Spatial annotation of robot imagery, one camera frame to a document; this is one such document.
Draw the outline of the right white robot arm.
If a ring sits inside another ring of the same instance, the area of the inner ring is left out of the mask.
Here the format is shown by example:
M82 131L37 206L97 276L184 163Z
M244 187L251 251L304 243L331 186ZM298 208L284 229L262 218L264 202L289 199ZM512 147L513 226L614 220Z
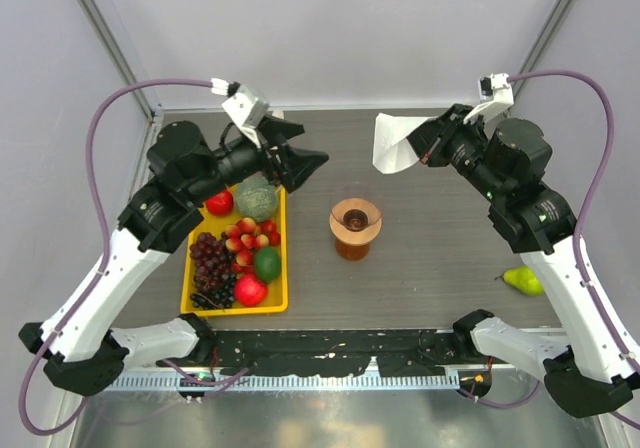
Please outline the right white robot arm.
M454 354L465 362L492 356L525 371L575 418L612 413L632 400L639 375L597 310L596 277L578 268L571 207L542 180L552 148L531 121L508 118L487 136L483 120L465 120L470 111L454 105L421 123L409 131L409 146L429 167L452 166L489 202L493 228L533 271L568 340L548 341L478 309L454 323Z

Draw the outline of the round wooden dripper stand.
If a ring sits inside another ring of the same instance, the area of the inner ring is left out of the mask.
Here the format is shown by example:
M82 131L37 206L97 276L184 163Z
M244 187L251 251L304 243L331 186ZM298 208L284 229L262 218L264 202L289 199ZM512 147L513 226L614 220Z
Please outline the round wooden dripper stand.
M354 233L332 221L331 215L329 215L329 227L333 235L341 241L353 245L364 245L371 243L378 236L382 228L382 220L372 228L366 229L363 232Z

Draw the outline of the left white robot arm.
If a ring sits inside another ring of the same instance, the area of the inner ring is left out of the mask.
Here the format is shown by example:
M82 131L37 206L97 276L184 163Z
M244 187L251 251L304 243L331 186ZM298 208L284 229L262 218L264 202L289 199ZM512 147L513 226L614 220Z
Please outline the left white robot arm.
M49 319L19 332L25 347L45 358L43 372L55 387L88 397L131 368L171 360L201 366L212 358L213 332L195 314L136 329L112 323L203 221L200 209L209 198L255 174L293 192L326 163L325 152L289 145L303 132L300 124L266 115L256 142L241 135L212 150L192 122L161 129L147 153L153 176L118 217L108 253Z

